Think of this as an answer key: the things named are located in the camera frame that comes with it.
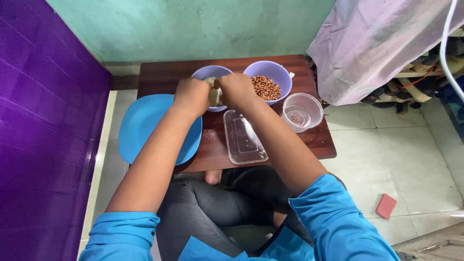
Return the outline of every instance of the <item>white cord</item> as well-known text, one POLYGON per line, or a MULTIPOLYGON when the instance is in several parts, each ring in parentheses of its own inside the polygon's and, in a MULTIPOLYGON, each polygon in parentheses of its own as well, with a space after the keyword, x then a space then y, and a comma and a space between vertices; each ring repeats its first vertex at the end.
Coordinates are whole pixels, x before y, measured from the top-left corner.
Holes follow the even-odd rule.
POLYGON ((448 78, 448 81, 450 82, 451 86, 456 91, 456 93, 461 98, 461 100, 464 102, 464 92, 463 90, 461 90, 458 83, 454 80, 453 76, 451 75, 450 69, 448 68, 448 65, 446 64, 446 56, 445 56, 446 42, 448 41, 448 35, 450 34, 449 32, 450 23, 451 23, 451 19, 453 18, 454 9, 456 9, 457 2, 458 0, 452 0, 450 11, 448 12, 448 16, 446 17, 445 27, 443 28, 443 35, 441 37, 440 63, 441 63, 441 67, 443 68, 443 72, 445 73, 445 76, 448 78))

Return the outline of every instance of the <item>hand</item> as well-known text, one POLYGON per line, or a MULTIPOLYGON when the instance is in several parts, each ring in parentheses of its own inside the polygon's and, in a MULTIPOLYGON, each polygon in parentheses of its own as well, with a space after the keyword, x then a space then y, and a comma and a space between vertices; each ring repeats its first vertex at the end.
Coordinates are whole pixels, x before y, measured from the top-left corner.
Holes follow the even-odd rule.
POLYGON ((209 107, 210 90, 211 84, 205 81, 195 78, 182 79, 177 85, 172 108, 181 110, 196 119, 209 107))
POLYGON ((252 101, 262 100, 253 88, 251 78, 242 73, 231 73, 214 81, 214 88, 221 88, 224 105, 243 113, 252 101))

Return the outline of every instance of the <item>clear plastic container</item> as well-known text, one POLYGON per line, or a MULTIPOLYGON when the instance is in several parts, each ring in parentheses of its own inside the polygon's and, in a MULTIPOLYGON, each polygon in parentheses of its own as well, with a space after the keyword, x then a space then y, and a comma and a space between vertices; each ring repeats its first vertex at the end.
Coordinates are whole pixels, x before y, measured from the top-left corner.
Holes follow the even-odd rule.
POLYGON ((294 93, 284 101, 281 118, 296 133, 318 126, 322 117, 321 103, 309 94, 294 93))
POLYGON ((263 162, 269 157, 253 128, 240 113, 228 110, 224 113, 227 151, 234 165, 263 162))

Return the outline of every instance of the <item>lavender bowl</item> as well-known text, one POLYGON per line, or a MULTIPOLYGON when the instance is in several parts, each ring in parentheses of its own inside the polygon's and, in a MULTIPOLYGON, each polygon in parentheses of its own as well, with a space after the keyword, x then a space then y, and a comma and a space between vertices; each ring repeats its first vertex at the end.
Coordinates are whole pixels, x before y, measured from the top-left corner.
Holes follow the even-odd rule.
POLYGON ((258 75, 269 77, 274 83, 280 86, 280 98, 273 101, 265 101, 268 105, 275 104, 290 93, 292 86, 290 74, 280 64, 271 61, 259 61, 250 64, 243 73, 250 77, 258 75))
MULTIPOLYGON (((198 69, 196 72, 192 74, 192 77, 200 79, 200 80, 204 80, 209 77, 221 78, 222 76, 226 76, 231 73, 232 71, 225 67, 222 67, 219 65, 208 65, 208 66, 198 69)), ((226 108, 227 106, 209 107, 208 111, 218 112, 218 111, 223 111, 226 108)))

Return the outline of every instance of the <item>green painted wall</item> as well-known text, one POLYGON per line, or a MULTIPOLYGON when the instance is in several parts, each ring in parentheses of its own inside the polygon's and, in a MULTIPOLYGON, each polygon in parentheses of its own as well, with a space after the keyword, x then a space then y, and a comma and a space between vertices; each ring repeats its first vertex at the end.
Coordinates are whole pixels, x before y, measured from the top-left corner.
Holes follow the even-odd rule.
POLYGON ((301 54, 335 0, 47 0, 101 62, 301 54))

